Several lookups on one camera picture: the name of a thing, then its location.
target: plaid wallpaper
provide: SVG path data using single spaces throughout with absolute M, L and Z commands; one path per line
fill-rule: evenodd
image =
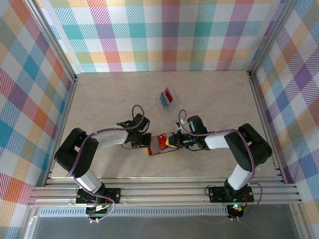
M 38 0 L 67 55 L 75 53 L 72 63 L 84 72 L 247 70 L 280 12 L 273 17 L 269 10 L 279 2 Z
M 23 0 L 0 0 L 0 238 L 17 237 L 43 179 L 71 80 Z
M 280 160 L 319 238 L 319 0 L 299 0 L 258 74 Z
M 267 30 L 265 31 L 265 34 L 263 35 L 263 38 L 261 39 L 259 45 L 258 45 L 258 48 L 257 48 L 257 51 L 255 52 L 255 55 L 249 65 L 249 68 L 248 68 L 248 71 L 251 71 L 255 62 L 256 62 L 256 59 L 258 58 L 259 54 L 260 54 L 260 51 L 263 49 L 263 47 L 265 46 L 265 43 L 266 43 L 266 40 L 267 40 L 267 37 L 269 35 L 269 33 L 273 30 L 273 27 L 274 27 L 274 24 L 275 22 L 277 21 L 281 11 L 283 10 L 283 7 L 285 5 L 285 3 L 287 2 L 287 0 L 281 0 L 276 11 L 275 11 L 275 14 L 273 15 L 268 27 L 267 27 Z

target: floor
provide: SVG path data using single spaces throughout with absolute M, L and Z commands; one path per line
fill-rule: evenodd
M 62 140 L 75 127 L 98 130 L 130 120 L 134 104 L 144 108 L 152 135 L 176 131 L 159 105 L 160 93 L 169 85 L 188 116 L 199 115 L 209 131 L 248 122 L 264 135 L 244 71 L 83 73 Z M 149 156 L 145 148 L 125 150 L 114 145 L 96 153 L 91 169 L 98 177 L 228 177 L 235 165 L 229 149 L 181 149 Z M 66 171 L 55 164 L 52 176 L 65 175 Z M 275 176 L 271 159 L 257 168 L 256 176 Z

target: purple cable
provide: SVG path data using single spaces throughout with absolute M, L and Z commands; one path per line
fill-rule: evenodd
M 186 110 L 180 110 L 179 113 L 178 113 L 178 120 L 179 120 L 179 124 L 181 126 L 181 128 L 183 130 L 185 130 L 188 134 L 190 135 L 193 135 L 193 136 L 209 136 L 209 135 L 213 135 L 213 134 L 218 134 L 218 133 L 226 133 L 226 132 L 236 132 L 239 137 L 241 138 L 241 140 L 243 141 L 245 147 L 246 147 L 246 150 L 248 152 L 248 155 L 249 155 L 249 158 L 250 158 L 250 162 L 251 162 L 251 167 L 252 167 L 252 174 L 249 176 L 249 178 L 246 180 L 245 184 L 249 183 L 250 180 L 252 180 L 254 177 L 255 177 L 255 161 L 254 161 L 254 158 L 253 158 L 253 155 L 250 151 L 250 148 L 244 138 L 244 136 L 236 129 L 234 128 L 230 128 L 230 129 L 222 129 L 222 130 L 217 130 L 215 132 L 209 132 L 209 133 L 202 133 L 202 134 L 195 134 L 195 133 L 192 133 L 192 132 L 189 132 L 187 129 L 185 129 L 185 127 L 183 126 L 183 124 L 181 123 L 181 118 L 180 118 L 180 114 L 184 112 L 185 113 L 185 117 L 183 119 L 183 121 L 186 120 L 187 118 L 187 112 Z
M 246 218 L 247 216 L 249 216 L 250 214 L 252 214 L 252 213 L 256 210 L 256 208 L 257 208 L 258 205 L 260 204 L 261 198 L 263 197 L 263 187 L 260 185 L 260 183 L 254 182 L 254 183 L 250 183 L 250 184 L 256 184 L 256 185 L 259 186 L 259 188 L 260 188 L 260 196 L 259 196 L 259 199 L 258 199 L 256 205 L 254 206 L 254 208 L 253 208 L 248 214 L 242 216 L 242 217 L 240 218 L 241 220 L 242 220 L 243 218 Z
M 112 211 L 114 211 L 115 202 L 114 202 L 114 200 L 113 200 L 112 198 L 109 198 L 109 197 L 107 197 L 107 196 L 102 196 L 102 195 L 98 195 L 98 194 L 92 193 L 92 192 L 90 192 L 89 190 L 87 190 L 85 187 L 83 187 L 75 178 L 74 178 L 73 180 L 76 182 L 77 185 L 79 185 L 79 186 L 80 186 L 85 192 L 87 192 L 88 194 L 91 194 L 92 196 L 99 197 L 99 198 L 105 198 L 105 199 L 110 200 L 110 201 L 112 202 L 112 205 L 113 205 L 112 209 L 111 209 L 106 215 L 104 215 L 104 216 L 101 217 L 100 219 L 97 219 L 97 220 L 96 220 L 97 223 L 98 223 L 99 221 L 103 220 L 104 218 L 106 218 L 109 214 L 112 213 Z M 92 213 L 89 214 L 88 219 L 89 219 L 91 222 L 93 222 L 93 219 L 91 218 L 91 214 L 92 214 Z
M 105 128 L 105 129 L 101 129 L 101 130 L 98 130 L 98 131 L 96 131 L 96 132 L 94 132 L 94 133 L 89 134 L 89 135 L 83 140 L 83 142 L 82 142 L 82 144 L 81 144 L 81 146 L 80 146 L 80 148 L 79 148 L 79 152 L 78 152 L 78 154 L 77 154 L 77 156 L 76 156 L 76 159 L 75 159 L 75 161 L 74 161 L 74 164 L 73 164 L 71 170 L 70 170 L 70 171 L 68 172 L 68 174 L 66 175 L 67 178 L 71 176 L 71 174 L 73 173 L 74 169 L 75 169 L 76 166 L 78 165 L 78 162 L 79 162 L 79 159 L 80 159 L 80 155 L 81 155 L 82 149 L 83 149 L 83 147 L 84 147 L 86 141 L 87 141 L 90 137 L 94 136 L 95 134 L 99 134 L 99 133 L 106 132 L 106 131 L 112 131 L 112 130 L 114 130 L 114 131 L 118 131 L 118 130 L 119 130 L 119 131 L 121 131 L 121 130 L 130 130 L 130 129 L 135 129 L 135 128 L 137 128 L 138 126 L 140 126 L 140 124 L 141 124 L 141 123 L 143 122 L 143 120 L 144 120 L 144 110 L 143 110 L 143 108 L 142 108 L 140 105 L 134 105 L 133 108 L 132 108 L 132 117 L 133 117 L 133 118 L 134 118 L 134 109 L 135 109 L 135 107 L 139 107 L 139 108 L 142 110 L 142 118 L 141 118 L 141 121 L 140 121 L 136 126 L 129 127 L 129 128 Z
M 246 150 L 248 152 L 248 155 L 249 155 L 249 158 L 250 158 L 250 162 L 251 162 L 251 166 L 252 166 L 252 174 L 248 177 L 248 179 L 246 180 L 246 182 L 244 184 L 247 184 L 249 183 L 250 180 L 252 180 L 255 176 L 255 162 L 254 162 L 254 158 L 253 158 L 253 155 L 250 151 L 250 148 L 244 138 L 244 136 L 236 129 L 233 129 L 233 128 L 230 128 L 230 129 L 222 129 L 222 130 L 217 130 L 215 132 L 209 132 L 209 133 L 202 133 L 202 134 L 195 134 L 195 133 L 192 133 L 192 132 L 189 132 L 187 129 L 185 129 L 185 127 L 183 126 L 183 124 L 181 123 L 181 118 L 180 118 L 180 114 L 184 112 L 185 113 L 185 117 L 183 119 L 183 121 L 186 120 L 187 118 L 187 112 L 186 110 L 180 110 L 179 113 L 178 113 L 178 120 L 179 120 L 179 123 L 180 123 L 180 126 L 183 130 L 185 130 L 188 134 L 190 135 L 193 135 L 193 136 L 209 136 L 209 135 L 213 135 L 213 134 L 218 134 L 218 133 L 226 133 L 226 132 L 236 132 L 239 137 L 242 139 L 245 147 L 246 147 Z M 253 211 L 256 210 L 256 208 L 258 207 L 260 201 L 261 201 L 261 198 L 263 196 L 263 188 L 262 186 L 259 184 L 259 183 L 250 183 L 250 184 L 257 184 L 259 187 L 260 187 L 260 196 L 259 196 L 259 200 L 257 201 L 255 207 L 245 216 L 241 217 L 241 218 L 245 218 L 247 217 L 248 215 L 250 215 Z

